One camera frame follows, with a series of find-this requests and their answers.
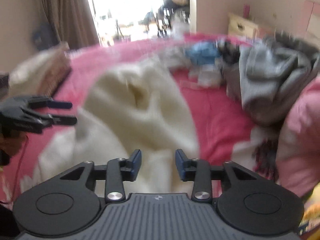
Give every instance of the pink bedsheet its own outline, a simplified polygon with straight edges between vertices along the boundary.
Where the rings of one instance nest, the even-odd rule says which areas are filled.
[[[91,85],[107,68],[119,63],[136,61],[143,55],[170,45],[217,38],[219,36],[197,34],[186,36],[184,41],[142,40],[108,48],[99,46],[86,48],[78,57],[72,59],[73,71],[60,87],[55,99],[71,101],[73,109],[67,113],[76,114],[77,107],[84,102]],[[188,80],[186,71],[177,71],[173,76],[190,107],[199,138],[201,158],[208,160],[212,165],[221,165],[224,161],[230,160],[236,143],[250,141],[250,133],[254,127],[251,119],[242,111],[240,103],[227,97],[225,87],[194,90],[184,85]],[[30,180],[33,177],[34,166],[37,164],[39,154],[52,136],[61,129],[64,128],[53,127],[45,130],[42,135],[28,135],[29,144],[21,169],[18,171],[18,187],[14,193],[14,199],[20,194],[20,182],[23,186],[24,180]],[[20,154],[12,158],[11,163],[0,174],[1,201],[7,201],[12,194]]]

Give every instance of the cable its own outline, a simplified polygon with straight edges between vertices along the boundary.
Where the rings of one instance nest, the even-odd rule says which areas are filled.
[[[2,204],[2,205],[9,205],[9,204],[11,204],[12,201],[14,200],[14,195],[15,195],[15,192],[16,192],[17,184],[18,184],[18,174],[19,174],[19,171],[20,171],[22,159],[23,159],[23,156],[24,156],[24,154],[25,154],[25,152],[26,152],[28,143],[29,143],[29,137],[26,136],[26,142],[25,142],[25,144],[24,144],[24,146],[23,146],[23,150],[22,150],[22,153],[21,153],[21,156],[20,156],[20,159],[19,159],[19,162],[18,162],[18,167],[17,167],[17,170],[16,170],[16,175],[15,175],[15,177],[14,177],[14,184],[13,184],[13,191],[12,191],[11,199],[10,199],[9,202],[2,202],[2,201],[0,201],[0,204]]]

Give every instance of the curtain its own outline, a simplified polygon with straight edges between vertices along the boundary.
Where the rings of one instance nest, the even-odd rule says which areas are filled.
[[[44,13],[59,41],[70,49],[99,43],[88,0],[41,0]]]

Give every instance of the black robotic gripper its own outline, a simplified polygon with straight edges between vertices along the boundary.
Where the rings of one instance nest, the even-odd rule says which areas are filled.
[[[13,213],[23,233],[40,240],[294,240],[303,204],[294,193],[234,162],[210,166],[188,159],[182,150],[175,162],[183,181],[194,181],[190,198],[180,194],[130,193],[141,151],[107,165],[85,161],[23,193]],[[105,196],[94,193],[105,180]],[[212,197],[212,180],[222,195]]]

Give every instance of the headboard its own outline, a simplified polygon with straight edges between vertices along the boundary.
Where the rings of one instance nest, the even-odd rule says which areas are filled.
[[[320,49],[320,4],[305,1],[298,28],[298,36]]]

